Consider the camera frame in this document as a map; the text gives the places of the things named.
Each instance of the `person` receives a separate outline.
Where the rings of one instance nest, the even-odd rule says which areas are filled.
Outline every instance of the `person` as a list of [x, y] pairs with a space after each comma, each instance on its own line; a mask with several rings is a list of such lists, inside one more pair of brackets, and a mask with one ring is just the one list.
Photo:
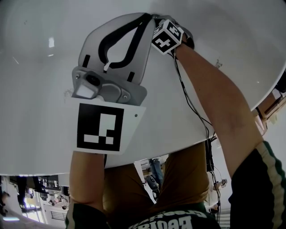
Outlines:
[[[222, 145], [232, 185], [231, 228], [286, 228], [285, 173], [259, 133], [241, 91], [184, 43], [176, 56]], [[245, 178], [251, 180], [248, 188]], [[169, 155], [156, 204], [133, 164], [104, 170], [103, 155], [74, 152], [66, 227], [220, 228], [204, 207], [208, 188], [204, 143]]]
[[206, 208], [212, 208], [214, 205], [218, 205], [219, 202], [217, 190], [220, 190], [222, 187], [225, 187], [227, 184], [227, 180], [223, 179], [220, 182], [213, 183], [212, 174], [210, 172], [207, 172], [207, 175], [210, 184], [207, 197], [204, 201], [204, 205]]
[[7, 215], [7, 210], [5, 209], [6, 206], [6, 201], [7, 199], [10, 198], [10, 194], [8, 194], [5, 191], [2, 191], [2, 184], [0, 183], [0, 215], [6, 216]]
[[61, 207], [63, 210], [66, 210], [69, 205], [69, 200], [64, 195], [59, 195], [59, 198], [61, 198]]
[[18, 185], [18, 203], [21, 209], [26, 209], [25, 203], [25, 194], [27, 188], [27, 177], [17, 176], [17, 185]]
[[48, 202], [52, 206], [55, 206], [58, 203], [62, 203], [62, 195], [55, 194], [53, 191], [49, 191], [50, 201]]
[[158, 158], [155, 159], [149, 159], [150, 163], [150, 169], [152, 172], [152, 176], [154, 177], [155, 181], [158, 184], [159, 190], [161, 190], [162, 184], [163, 184], [163, 172], [161, 170], [161, 164]]

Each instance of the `wire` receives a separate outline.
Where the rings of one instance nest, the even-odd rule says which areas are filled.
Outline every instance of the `wire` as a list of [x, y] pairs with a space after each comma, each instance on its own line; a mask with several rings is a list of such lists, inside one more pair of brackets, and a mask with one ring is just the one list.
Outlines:
[[223, 178], [222, 178], [222, 175], [221, 175], [221, 173], [220, 173], [220, 171], [218, 170], [218, 168], [217, 167], [215, 167], [216, 169], [217, 169], [217, 171], [219, 172], [219, 175], [220, 175], [220, 178], [221, 178], [221, 180], [223, 180]]
[[[187, 93], [187, 91], [186, 91], [186, 89], [185, 89], [185, 85], [184, 85], [184, 82], [183, 82], [183, 80], [182, 80], [182, 77], [181, 77], [181, 74], [180, 74], [180, 70], [179, 70], [179, 67], [178, 67], [178, 63], [177, 63], [177, 59], [176, 59], [176, 49], [174, 49], [174, 54], [173, 54], [173, 55], [171, 55], [171, 54], [169, 54], [169, 55], [170, 55], [171, 57], [173, 57], [175, 69], [176, 69], [177, 74], [178, 74], [178, 76], [179, 76], [179, 79], [180, 79], [180, 82], [181, 82], [181, 86], [182, 86], [182, 89], [183, 89], [185, 98], [186, 98], [186, 100], [187, 100], [188, 106], [189, 106], [189, 107], [191, 108], [191, 110], [200, 118], [202, 124], [204, 125], [205, 131], [206, 131], [206, 151], [207, 151], [207, 153], [208, 153], [209, 156], [210, 156], [210, 155], [211, 155], [211, 142], [213, 141], [213, 139], [214, 139], [214, 137], [215, 137], [215, 132], [214, 132], [212, 138], [209, 139], [210, 131], [209, 131], [209, 129], [207, 128], [205, 122], [206, 122], [206, 123], [209, 123], [211, 126], [212, 126], [212, 124], [211, 124], [209, 121], [207, 121], [207, 120], [205, 120], [204, 118], [201, 117], [201, 115], [200, 115], [199, 112], [197, 111], [196, 107], [193, 105], [193, 103], [192, 103], [192, 101], [191, 101], [191, 99], [190, 99], [190, 97], [189, 97], [189, 95], [188, 95], [188, 93]], [[211, 169], [210, 173], [211, 173], [211, 175], [212, 175], [213, 182], [216, 184], [216, 183], [217, 183], [217, 180], [216, 180], [216, 177], [215, 177], [214, 170], [213, 170], [213, 168], [212, 168], [212, 163], [211, 163], [211, 161], [210, 161], [210, 169]], [[217, 213], [217, 216], [216, 216], [216, 220], [217, 220], [218, 223], [219, 223], [219, 221], [220, 221], [220, 212], [221, 212], [221, 211], [220, 211], [220, 208], [221, 208], [221, 207], [220, 207], [220, 204], [221, 204], [221, 203], [220, 203], [220, 191], [219, 191], [218, 188], [216, 188], [216, 192], [217, 192], [217, 195], [218, 195], [218, 213]]]

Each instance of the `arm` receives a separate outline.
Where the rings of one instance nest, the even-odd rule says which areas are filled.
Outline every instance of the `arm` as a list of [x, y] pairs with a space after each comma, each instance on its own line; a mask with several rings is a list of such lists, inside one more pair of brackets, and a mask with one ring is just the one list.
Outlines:
[[71, 199], [103, 212], [103, 184], [104, 155], [75, 151], [70, 171]]
[[249, 106], [237, 86], [191, 48], [184, 44], [178, 47], [177, 58], [213, 124], [232, 177], [244, 159], [263, 141]]

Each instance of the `striped sleeve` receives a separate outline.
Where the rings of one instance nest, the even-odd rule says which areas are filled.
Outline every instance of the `striped sleeve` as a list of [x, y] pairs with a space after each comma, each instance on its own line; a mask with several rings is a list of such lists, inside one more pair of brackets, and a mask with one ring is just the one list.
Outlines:
[[259, 144], [232, 177], [231, 228], [286, 228], [286, 179], [268, 142]]

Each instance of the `camera lens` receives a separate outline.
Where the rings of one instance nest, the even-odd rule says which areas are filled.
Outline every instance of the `camera lens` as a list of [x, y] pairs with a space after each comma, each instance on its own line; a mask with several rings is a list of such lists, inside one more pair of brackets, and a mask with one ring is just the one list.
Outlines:
[[88, 75], [86, 77], [86, 80], [88, 81], [88, 83], [94, 85], [94, 86], [99, 86], [100, 85], [100, 80], [98, 78], [96, 78], [95, 76], [91, 76]]

